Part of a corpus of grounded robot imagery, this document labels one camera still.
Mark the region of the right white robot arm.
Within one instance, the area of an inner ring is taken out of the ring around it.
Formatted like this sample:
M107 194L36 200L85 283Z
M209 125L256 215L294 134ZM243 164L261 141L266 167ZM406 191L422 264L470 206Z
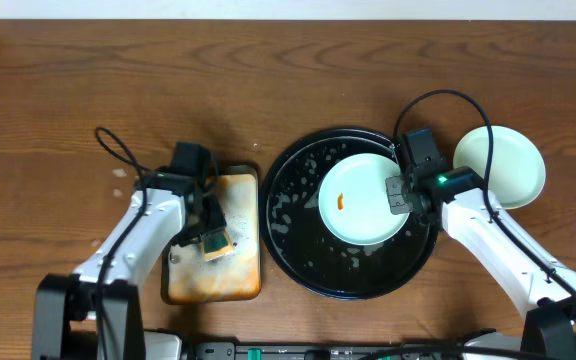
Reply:
M576 272L534 240L476 172L389 175L385 186L392 213L413 213L462 244L524 320L519 337L492 331L465 341L461 358L576 359Z

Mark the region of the yellow green scrub sponge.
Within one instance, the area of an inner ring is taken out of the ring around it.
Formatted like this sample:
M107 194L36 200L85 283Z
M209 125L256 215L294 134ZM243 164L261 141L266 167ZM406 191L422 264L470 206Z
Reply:
M234 250L234 245L226 230L201 236L202 254L205 261L212 261Z

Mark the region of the light blue plate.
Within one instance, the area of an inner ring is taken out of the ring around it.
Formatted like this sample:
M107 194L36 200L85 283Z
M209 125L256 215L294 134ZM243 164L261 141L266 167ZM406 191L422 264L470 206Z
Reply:
M522 198L535 200L546 182L546 167L541 153L526 136L514 129L493 125L492 134L491 191L501 205ZM486 127L470 131L457 144L453 167L467 166L483 177L488 145Z
M324 176L318 209L327 229L351 245L382 243L399 232L409 214L393 214L386 180L399 176L392 159L372 153L347 157Z

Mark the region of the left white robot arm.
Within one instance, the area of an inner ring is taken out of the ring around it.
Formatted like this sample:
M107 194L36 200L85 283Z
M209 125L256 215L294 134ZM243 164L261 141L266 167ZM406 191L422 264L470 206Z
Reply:
M182 358L180 336L145 330L139 292L166 249L225 227L215 191L199 179L170 173L141 179L100 248L71 274L48 274L39 283L32 358Z

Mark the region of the yellow plate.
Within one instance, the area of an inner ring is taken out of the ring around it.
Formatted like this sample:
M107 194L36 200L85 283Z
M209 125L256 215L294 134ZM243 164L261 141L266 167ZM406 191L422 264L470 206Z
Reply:
M530 204L533 201L534 201L533 198L522 198L518 200L503 202L502 205L505 209L518 209Z

